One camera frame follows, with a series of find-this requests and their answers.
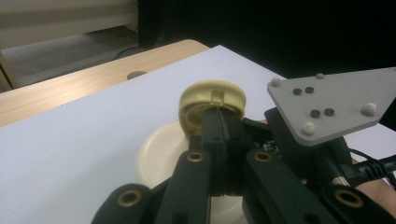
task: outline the mounting hole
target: mounting hole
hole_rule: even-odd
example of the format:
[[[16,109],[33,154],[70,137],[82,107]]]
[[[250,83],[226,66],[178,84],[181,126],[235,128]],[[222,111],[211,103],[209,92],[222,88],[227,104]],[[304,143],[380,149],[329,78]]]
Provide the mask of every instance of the mounting hole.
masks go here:
[[[308,223],[308,224],[320,224],[321,223],[320,218],[313,213],[305,214],[303,216],[303,220],[305,221],[305,223]]]
[[[203,161],[204,155],[200,152],[192,152],[189,155],[187,155],[187,159],[189,161]]]
[[[139,190],[128,190],[123,192],[118,199],[118,203],[122,207],[130,207],[139,203],[142,199],[142,192]]]
[[[187,213],[176,213],[172,215],[172,223],[174,224],[186,224],[189,222],[189,215]]]
[[[134,77],[139,77],[139,76],[145,75],[146,73],[147,72],[144,72],[144,71],[134,71],[134,72],[128,74],[126,79],[129,80],[129,79],[132,79]]]
[[[338,189],[334,193],[338,202],[343,203],[349,207],[359,208],[363,206],[363,199],[356,193],[346,190]]]
[[[268,152],[258,152],[256,153],[256,155],[254,155],[254,158],[257,161],[264,161],[264,162],[268,162],[272,160],[272,155]]]

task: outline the brass insert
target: brass insert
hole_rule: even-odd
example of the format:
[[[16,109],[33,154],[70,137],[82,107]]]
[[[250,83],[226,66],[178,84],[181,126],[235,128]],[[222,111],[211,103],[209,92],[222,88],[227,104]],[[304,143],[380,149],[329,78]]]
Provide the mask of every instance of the brass insert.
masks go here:
[[[187,159],[189,161],[203,161],[204,155],[200,152],[192,152],[189,155],[187,155]]]
[[[273,159],[273,156],[269,152],[263,151],[263,152],[256,153],[256,155],[254,155],[254,158],[257,161],[268,162]]]
[[[130,189],[123,192],[118,199],[118,203],[122,207],[130,207],[139,203],[142,199],[142,192],[135,189]]]
[[[337,189],[334,192],[335,198],[338,202],[348,205],[350,207],[359,208],[363,206],[363,199],[358,194],[346,190],[346,189]]]

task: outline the cream-colored wheel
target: cream-colored wheel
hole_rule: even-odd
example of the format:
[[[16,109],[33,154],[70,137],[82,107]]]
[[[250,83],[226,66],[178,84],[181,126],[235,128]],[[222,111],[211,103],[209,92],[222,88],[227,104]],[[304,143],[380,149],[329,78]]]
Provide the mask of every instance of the cream-colored wheel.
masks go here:
[[[226,81],[207,80],[189,86],[180,97],[178,119],[183,132],[201,134],[201,116],[208,108],[222,107],[245,114],[247,97],[236,85]]]

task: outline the wooden surface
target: wooden surface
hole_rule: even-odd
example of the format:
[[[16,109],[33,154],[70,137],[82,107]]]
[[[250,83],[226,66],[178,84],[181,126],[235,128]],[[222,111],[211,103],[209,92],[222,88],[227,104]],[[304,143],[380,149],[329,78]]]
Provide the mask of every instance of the wooden surface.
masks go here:
[[[3,92],[0,94],[0,127],[119,84],[133,71],[150,72],[207,49],[196,41],[185,40]]]

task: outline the black background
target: black background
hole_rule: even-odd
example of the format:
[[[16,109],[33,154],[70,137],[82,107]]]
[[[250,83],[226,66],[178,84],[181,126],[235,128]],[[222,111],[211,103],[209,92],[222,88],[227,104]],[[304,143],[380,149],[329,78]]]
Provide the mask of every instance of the black background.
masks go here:
[[[286,78],[396,66],[395,4],[346,2],[142,0],[139,47],[194,39]],[[395,112],[381,119],[393,130]]]

